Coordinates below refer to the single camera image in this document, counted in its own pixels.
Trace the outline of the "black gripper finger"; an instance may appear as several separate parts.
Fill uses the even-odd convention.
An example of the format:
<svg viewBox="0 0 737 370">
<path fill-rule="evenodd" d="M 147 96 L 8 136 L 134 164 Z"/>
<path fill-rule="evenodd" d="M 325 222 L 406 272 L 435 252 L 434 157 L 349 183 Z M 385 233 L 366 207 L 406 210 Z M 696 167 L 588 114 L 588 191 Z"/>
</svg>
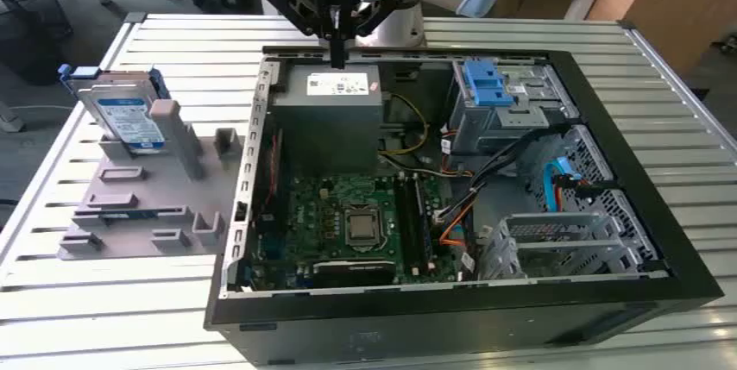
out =
<svg viewBox="0 0 737 370">
<path fill-rule="evenodd" d="M 347 60 L 347 42 L 367 36 L 402 5 L 405 0 L 379 0 L 357 9 L 359 0 L 342 0 L 339 5 L 339 68 Z"/>
<path fill-rule="evenodd" d="M 273 7 L 307 36 L 315 35 L 330 49 L 331 67 L 339 69 L 339 29 L 331 7 L 315 8 L 307 0 L 267 0 Z"/>
</svg>

